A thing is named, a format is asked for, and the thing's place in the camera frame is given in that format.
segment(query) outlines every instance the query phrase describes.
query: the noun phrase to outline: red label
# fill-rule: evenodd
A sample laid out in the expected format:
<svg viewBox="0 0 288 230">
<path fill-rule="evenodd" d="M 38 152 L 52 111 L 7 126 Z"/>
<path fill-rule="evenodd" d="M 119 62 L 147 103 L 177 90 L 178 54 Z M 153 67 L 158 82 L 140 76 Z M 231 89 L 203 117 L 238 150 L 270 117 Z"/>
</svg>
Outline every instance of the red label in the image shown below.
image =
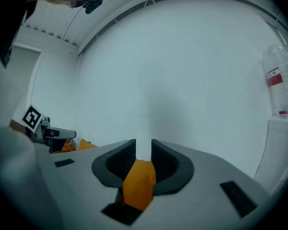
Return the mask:
<svg viewBox="0 0 288 230">
<path fill-rule="evenodd" d="M 282 76 L 280 75 L 280 73 L 269 78 L 270 86 L 273 86 L 273 85 L 276 85 L 276 84 L 279 84 L 282 82 L 283 82 L 283 79 L 282 79 Z"/>
</svg>

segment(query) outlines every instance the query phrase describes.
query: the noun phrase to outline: white backdrop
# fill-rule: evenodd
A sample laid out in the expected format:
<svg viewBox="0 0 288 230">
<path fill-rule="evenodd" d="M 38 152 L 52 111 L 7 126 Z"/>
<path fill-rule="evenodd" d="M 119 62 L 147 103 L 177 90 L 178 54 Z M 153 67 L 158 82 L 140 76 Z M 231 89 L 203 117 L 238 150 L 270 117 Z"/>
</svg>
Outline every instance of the white backdrop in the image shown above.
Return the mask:
<svg viewBox="0 0 288 230">
<path fill-rule="evenodd" d="M 259 63 L 273 43 L 265 21 L 232 0 L 166 0 L 136 11 L 84 53 L 76 130 L 98 146 L 136 138 L 142 160 L 152 138 L 177 143 L 253 177 L 271 115 Z"/>
</svg>

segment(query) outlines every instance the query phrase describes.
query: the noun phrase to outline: white ceiling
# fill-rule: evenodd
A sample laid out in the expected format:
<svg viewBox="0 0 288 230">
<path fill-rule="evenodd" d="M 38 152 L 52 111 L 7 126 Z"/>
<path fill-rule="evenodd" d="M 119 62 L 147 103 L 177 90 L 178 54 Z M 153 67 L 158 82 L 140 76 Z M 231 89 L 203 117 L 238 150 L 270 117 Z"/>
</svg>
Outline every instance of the white ceiling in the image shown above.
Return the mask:
<svg viewBox="0 0 288 230">
<path fill-rule="evenodd" d="M 67 42 L 70 46 L 76 46 L 74 48 L 80 54 L 106 24 L 143 1 L 146 0 L 104 0 L 103 4 L 90 15 L 85 14 L 83 8 L 70 9 L 66 5 L 52 5 L 45 1 L 39 1 L 34 14 L 22 25 L 27 27 L 25 32 L 30 28 L 47 34 L 47 38 L 51 35 Z M 272 0 L 248 1 L 260 5 L 287 24 L 286 19 Z"/>
</svg>

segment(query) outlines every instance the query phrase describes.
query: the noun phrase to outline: white wall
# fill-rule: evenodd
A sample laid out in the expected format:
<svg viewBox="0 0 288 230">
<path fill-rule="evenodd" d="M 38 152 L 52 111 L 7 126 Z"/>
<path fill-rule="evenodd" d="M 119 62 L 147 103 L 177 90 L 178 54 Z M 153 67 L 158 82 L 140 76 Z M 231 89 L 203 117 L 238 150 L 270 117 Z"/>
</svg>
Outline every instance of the white wall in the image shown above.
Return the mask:
<svg viewBox="0 0 288 230">
<path fill-rule="evenodd" d="M 33 69 L 40 53 L 22 48 L 14 47 L 11 60 L 7 65 L 7 74 L 15 81 L 24 94 L 19 100 L 19 104 L 13 114 L 13 120 L 21 123 L 21 119 L 26 111 L 27 92 Z"/>
<path fill-rule="evenodd" d="M 279 40 L 246 5 L 166 0 L 134 12 L 84 53 L 77 124 L 102 146 L 157 138 L 221 156 L 254 176 L 271 105 L 259 64 Z"/>
<path fill-rule="evenodd" d="M 52 127 L 74 130 L 77 61 L 70 54 L 55 50 L 43 50 L 39 59 L 32 96 L 28 97 L 28 101 L 50 117 Z"/>
</svg>

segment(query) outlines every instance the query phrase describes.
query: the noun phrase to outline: black rubber pad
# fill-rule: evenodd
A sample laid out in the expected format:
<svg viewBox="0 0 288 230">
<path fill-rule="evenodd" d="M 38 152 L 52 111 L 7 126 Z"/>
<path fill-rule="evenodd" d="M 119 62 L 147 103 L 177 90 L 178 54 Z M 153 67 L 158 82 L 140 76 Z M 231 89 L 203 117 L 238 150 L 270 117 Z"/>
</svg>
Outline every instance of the black rubber pad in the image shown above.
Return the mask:
<svg viewBox="0 0 288 230">
<path fill-rule="evenodd" d="M 235 182 L 221 183 L 220 186 L 241 217 L 246 216 L 257 208 L 257 205 L 249 199 Z"/>
<path fill-rule="evenodd" d="M 71 163 L 75 163 L 75 161 L 72 160 L 72 159 L 65 159 L 65 160 L 54 162 L 56 167 L 62 167 L 62 166 L 65 166 L 65 165 L 68 165 L 68 164 L 71 164 Z"/>
</svg>

